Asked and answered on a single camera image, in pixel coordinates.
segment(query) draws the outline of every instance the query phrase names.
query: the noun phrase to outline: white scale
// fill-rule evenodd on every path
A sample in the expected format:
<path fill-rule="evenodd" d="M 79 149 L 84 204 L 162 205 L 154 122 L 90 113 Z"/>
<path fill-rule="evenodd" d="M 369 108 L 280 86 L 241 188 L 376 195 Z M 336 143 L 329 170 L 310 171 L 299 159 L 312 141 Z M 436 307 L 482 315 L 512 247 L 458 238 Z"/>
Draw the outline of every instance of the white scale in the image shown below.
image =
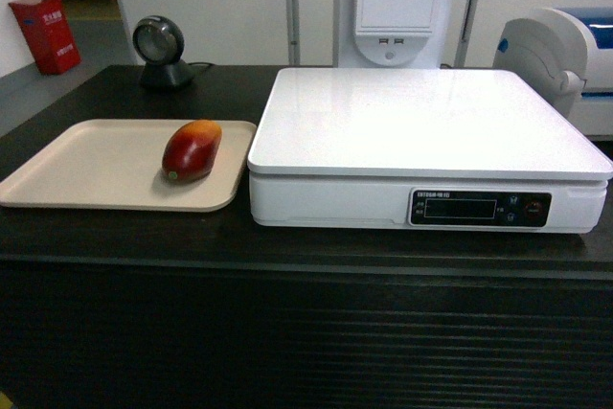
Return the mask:
<path fill-rule="evenodd" d="M 262 225 L 586 233 L 613 165 L 495 70 L 290 68 L 248 155 Z"/>

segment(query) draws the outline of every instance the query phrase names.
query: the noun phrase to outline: floor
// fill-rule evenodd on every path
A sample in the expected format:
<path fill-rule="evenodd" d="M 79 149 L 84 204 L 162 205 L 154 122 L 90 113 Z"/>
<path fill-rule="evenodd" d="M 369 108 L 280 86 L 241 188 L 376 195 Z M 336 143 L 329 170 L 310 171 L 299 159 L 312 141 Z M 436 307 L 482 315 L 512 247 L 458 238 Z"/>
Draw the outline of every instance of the floor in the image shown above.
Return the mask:
<path fill-rule="evenodd" d="M 21 125 L 111 64 L 134 64 L 119 9 L 110 0 L 62 0 L 81 63 L 58 76 L 41 76 L 4 95 L 0 136 Z"/>

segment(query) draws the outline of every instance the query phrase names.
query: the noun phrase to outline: beige tray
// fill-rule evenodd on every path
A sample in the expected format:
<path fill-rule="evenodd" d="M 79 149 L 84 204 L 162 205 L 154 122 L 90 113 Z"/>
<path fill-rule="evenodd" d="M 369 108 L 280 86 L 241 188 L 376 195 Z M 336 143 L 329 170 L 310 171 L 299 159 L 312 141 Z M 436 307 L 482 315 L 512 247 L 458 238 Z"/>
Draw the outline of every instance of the beige tray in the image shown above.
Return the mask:
<path fill-rule="evenodd" d="M 172 184 L 161 174 L 170 136 L 188 120 L 90 120 L 58 136 L 0 183 L 0 204 L 208 212 L 234 198 L 256 131 L 248 122 L 222 128 L 215 165 L 204 179 Z"/>

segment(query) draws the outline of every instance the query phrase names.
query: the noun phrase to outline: fire extinguisher box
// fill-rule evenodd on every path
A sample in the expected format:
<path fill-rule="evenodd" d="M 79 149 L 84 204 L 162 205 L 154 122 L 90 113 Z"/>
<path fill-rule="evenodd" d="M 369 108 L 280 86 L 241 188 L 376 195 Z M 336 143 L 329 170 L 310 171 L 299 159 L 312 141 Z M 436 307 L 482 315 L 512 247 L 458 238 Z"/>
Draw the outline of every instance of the fire extinguisher box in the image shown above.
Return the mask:
<path fill-rule="evenodd" d="M 80 63 L 61 0 L 17 0 L 9 5 L 41 74 L 62 74 Z"/>

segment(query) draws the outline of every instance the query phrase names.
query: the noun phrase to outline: button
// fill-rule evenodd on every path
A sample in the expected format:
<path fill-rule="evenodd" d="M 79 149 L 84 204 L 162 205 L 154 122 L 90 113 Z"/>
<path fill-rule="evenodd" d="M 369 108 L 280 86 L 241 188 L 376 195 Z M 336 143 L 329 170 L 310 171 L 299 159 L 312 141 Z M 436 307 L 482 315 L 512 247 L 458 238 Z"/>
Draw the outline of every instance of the button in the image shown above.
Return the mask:
<path fill-rule="evenodd" d="M 545 207 L 540 201 L 533 200 L 524 207 L 524 215 L 528 219 L 537 219 L 542 217 L 545 212 Z"/>
<path fill-rule="evenodd" d="M 505 53 L 509 49 L 509 41 L 503 38 L 498 44 L 498 51 Z"/>

